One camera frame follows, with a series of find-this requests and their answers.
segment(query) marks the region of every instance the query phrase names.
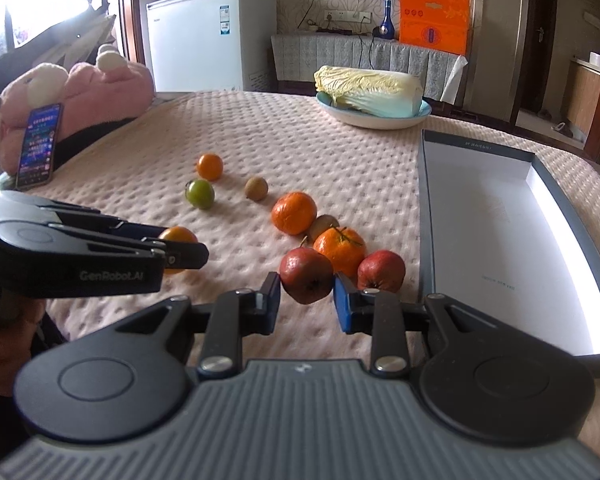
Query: smartphone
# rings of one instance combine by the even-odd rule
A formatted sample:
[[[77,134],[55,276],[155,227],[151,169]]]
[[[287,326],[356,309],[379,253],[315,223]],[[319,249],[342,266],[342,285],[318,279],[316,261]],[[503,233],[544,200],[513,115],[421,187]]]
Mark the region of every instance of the smartphone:
[[[30,113],[20,152],[17,189],[42,186],[51,180],[61,113],[61,104],[37,108]]]

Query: pink plush toy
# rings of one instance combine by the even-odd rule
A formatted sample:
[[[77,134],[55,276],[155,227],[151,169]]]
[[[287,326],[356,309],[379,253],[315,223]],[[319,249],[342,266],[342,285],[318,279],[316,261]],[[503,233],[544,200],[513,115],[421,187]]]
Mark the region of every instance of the pink plush toy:
[[[11,82],[0,95],[0,166],[14,175],[29,113],[62,103],[57,142],[94,124],[143,114],[154,98],[148,68],[128,62],[113,47],[98,50],[96,66],[78,63],[67,71],[43,63]]]

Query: plate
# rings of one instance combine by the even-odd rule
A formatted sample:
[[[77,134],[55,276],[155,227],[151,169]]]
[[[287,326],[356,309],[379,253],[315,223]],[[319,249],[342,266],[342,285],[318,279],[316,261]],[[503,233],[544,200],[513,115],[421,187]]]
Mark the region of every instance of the plate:
[[[331,96],[325,92],[318,92],[315,97],[320,103],[322,109],[331,117],[351,126],[359,128],[369,128],[370,130],[401,130],[402,128],[410,128],[421,123],[431,115],[431,106],[426,101],[422,101],[420,105],[420,113],[415,117],[409,118],[384,118],[376,117],[358,110],[346,108],[335,108],[331,106]]]

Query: wall socket panel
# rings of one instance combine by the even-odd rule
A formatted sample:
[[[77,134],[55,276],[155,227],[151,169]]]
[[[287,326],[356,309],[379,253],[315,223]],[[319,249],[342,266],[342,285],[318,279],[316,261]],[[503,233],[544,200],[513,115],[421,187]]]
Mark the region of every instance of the wall socket panel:
[[[326,22],[371,23],[371,12],[356,12],[353,10],[325,10]]]

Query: orange tomato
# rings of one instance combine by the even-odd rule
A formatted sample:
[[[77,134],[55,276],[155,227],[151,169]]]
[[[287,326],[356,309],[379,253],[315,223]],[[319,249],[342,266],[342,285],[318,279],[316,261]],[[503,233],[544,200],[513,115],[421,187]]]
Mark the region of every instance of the orange tomato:
[[[197,243],[198,238],[195,234],[189,231],[186,227],[176,225],[175,227],[169,227],[160,233],[158,236],[160,240],[169,240],[171,242],[190,242]],[[185,269],[164,269],[164,273],[167,275],[178,274]]]
[[[331,261],[334,273],[344,272],[352,279],[366,256],[365,241],[349,227],[327,229],[314,242],[314,249]]]
[[[199,176],[210,182],[218,180],[222,176],[223,169],[222,159],[215,153],[205,153],[196,164]]]
[[[296,236],[307,231],[317,215],[314,199],[307,193],[294,191],[276,202],[271,210],[271,221],[283,233]]]

